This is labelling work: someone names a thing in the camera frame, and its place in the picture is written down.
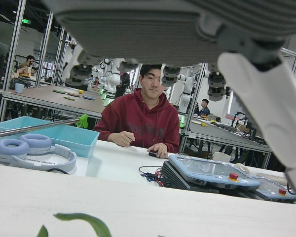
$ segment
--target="white cup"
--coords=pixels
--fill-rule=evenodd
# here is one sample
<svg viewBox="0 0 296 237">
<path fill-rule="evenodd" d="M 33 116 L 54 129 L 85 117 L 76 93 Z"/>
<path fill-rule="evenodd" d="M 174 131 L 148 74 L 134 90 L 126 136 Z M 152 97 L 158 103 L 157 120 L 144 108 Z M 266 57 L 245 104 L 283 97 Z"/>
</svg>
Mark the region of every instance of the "white cup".
<svg viewBox="0 0 296 237">
<path fill-rule="evenodd" d="M 220 161 L 220 162 L 230 162 L 230 155 L 227 155 L 222 152 L 215 152 L 213 154 L 213 161 Z"/>
<path fill-rule="evenodd" d="M 23 92 L 23 89 L 24 89 L 24 85 L 23 84 L 19 84 L 19 83 L 16 83 L 15 84 L 15 92 L 16 93 L 22 93 Z"/>
</svg>

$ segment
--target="man's hand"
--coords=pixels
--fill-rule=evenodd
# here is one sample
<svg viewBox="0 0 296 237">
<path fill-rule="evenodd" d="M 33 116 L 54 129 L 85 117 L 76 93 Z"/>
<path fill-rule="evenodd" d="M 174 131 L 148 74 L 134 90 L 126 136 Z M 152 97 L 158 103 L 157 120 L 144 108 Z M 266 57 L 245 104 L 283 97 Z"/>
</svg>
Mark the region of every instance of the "man's hand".
<svg viewBox="0 0 296 237">
<path fill-rule="evenodd" d="M 158 151 L 157 152 L 157 158 L 169 158 L 168 157 L 168 148 L 165 144 L 163 143 L 157 143 L 154 144 L 153 146 L 149 147 L 148 152 L 150 151 Z"/>
<path fill-rule="evenodd" d="M 114 142 L 115 144 L 127 147 L 129 144 L 135 140 L 134 134 L 132 132 L 122 131 L 120 133 L 111 133 L 108 137 L 108 142 Z"/>
</svg>

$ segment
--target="headphones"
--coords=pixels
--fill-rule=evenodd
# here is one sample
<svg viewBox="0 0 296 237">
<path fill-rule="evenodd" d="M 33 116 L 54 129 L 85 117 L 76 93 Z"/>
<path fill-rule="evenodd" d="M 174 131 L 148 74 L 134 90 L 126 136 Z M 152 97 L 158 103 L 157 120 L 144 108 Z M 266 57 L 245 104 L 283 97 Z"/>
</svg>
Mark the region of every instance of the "headphones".
<svg viewBox="0 0 296 237">
<path fill-rule="evenodd" d="M 60 155 L 69 161 L 64 164 L 26 158 L 26 155 L 41 155 L 48 152 Z M 10 163 L 10 166 L 47 171 L 60 169 L 66 172 L 71 171 L 76 162 L 76 154 L 71 149 L 55 144 L 49 137 L 40 134 L 25 134 L 17 139 L 0 140 L 0 161 Z M 30 161 L 38 161 L 41 165 L 35 165 Z"/>
</svg>

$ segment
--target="teal storage tray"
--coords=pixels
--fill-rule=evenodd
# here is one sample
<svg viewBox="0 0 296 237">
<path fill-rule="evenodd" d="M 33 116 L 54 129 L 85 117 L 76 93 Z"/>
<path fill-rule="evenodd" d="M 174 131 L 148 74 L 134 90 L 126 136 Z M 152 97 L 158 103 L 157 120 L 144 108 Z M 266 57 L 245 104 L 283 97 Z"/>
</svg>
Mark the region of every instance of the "teal storage tray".
<svg viewBox="0 0 296 237">
<path fill-rule="evenodd" d="M 42 119 L 32 117 L 19 117 L 8 121 L 0 122 L 0 131 L 9 129 L 40 125 L 45 123 L 51 123 Z M 95 150 L 96 141 L 99 137 L 99 132 L 93 130 L 87 130 L 83 128 L 73 127 L 69 125 L 58 125 L 48 128 L 43 128 L 27 133 L 42 134 L 52 139 L 53 144 L 59 144 L 73 150 L 77 156 L 90 158 Z M 6 136 L 2 138 L 18 139 L 22 134 Z"/>
</svg>

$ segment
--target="touchscreen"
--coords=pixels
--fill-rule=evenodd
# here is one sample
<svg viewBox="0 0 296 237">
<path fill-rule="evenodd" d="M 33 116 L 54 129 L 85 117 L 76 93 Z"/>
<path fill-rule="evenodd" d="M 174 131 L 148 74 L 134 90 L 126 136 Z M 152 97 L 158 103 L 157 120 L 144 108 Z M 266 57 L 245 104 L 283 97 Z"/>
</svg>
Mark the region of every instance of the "touchscreen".
<svg viewBox="0 0 296 237">
<path fill-rule="evenodd" d="M 237 169 L 222 163 L 212 163 L 188 158 L 177 158 L 177 161 L 182 164 L 187 171 L 193 174 L 229 176 L 230 173 L 236 173 L 238 174 L 238 178 L 247 178 L 247 176 L 239 172 Z"/>
</svg>

